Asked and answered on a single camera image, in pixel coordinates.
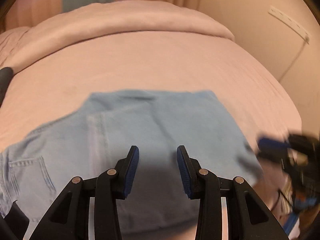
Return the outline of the white wall power strip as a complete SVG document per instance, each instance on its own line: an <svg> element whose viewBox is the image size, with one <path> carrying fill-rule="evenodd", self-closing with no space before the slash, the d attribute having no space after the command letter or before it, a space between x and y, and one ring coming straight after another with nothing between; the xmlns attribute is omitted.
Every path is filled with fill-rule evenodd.
<svg viewBox="0 0 320 240"><path fill-rule="evenodd" d="M278 19L280 22L283 22L289 28L291 28L295 33L297 33L307 44L310 42L309 32L302 27L298 22L292 19L290 16L280 11L279 9L270 6L268 13Z"/></svg>

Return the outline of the pink bed sheet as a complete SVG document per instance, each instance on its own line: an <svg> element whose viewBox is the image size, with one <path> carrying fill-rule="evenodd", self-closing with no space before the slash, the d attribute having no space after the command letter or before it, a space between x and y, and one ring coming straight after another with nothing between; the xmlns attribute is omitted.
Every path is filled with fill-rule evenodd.
<svg viewBox="0 0 320 240"><path fill-rule="evenodd" d="M90 92L122 88L210 89L250 144L260 131L284 135L301 126L281 85L231 40L141 31L70 44L20 71L1 107L1 148L75 110Z"/></svg>

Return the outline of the light blue denim jeans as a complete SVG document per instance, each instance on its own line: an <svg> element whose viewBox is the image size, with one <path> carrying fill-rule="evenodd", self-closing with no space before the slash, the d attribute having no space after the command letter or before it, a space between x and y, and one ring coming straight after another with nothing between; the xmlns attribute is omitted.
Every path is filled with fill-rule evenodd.
<svg viewBox="0 0 320 240"><path fill-rule="evenodd" d="M255 184L261 167L245 136L214 93L125 90L94 93L74 113L31 131L1 153L1 214L13 202L33 231L74 177L99 176L139 148L132 191L117 202L124 234L197 218L199 203L183 190L176 150L219 177Z"/></svg>

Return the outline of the pink folded duvet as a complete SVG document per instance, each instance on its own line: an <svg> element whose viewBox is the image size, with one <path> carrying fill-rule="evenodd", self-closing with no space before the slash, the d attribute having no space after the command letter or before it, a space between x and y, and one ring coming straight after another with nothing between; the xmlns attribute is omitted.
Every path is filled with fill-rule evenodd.
<svg viewBox="0 0 320 240"><path fill-rule="evenodd" d="M81 41L135 31L197 33L234 40L231 31L199 11L168 2L93 3L53 16L34 27L1 34L1 68L21 72L36 61Z"/></svg>

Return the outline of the rolled dark grey pants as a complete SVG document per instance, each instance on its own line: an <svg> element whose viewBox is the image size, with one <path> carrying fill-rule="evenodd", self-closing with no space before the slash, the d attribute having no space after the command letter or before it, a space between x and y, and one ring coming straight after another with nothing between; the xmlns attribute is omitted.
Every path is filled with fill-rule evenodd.
<svg viewBox="0 0 320 240"><path fill-rule="evenodd" d="M0 106L3 103L5 94L13 77L14 71L12 70L12 68L4 67L0 70Z"/></svg>

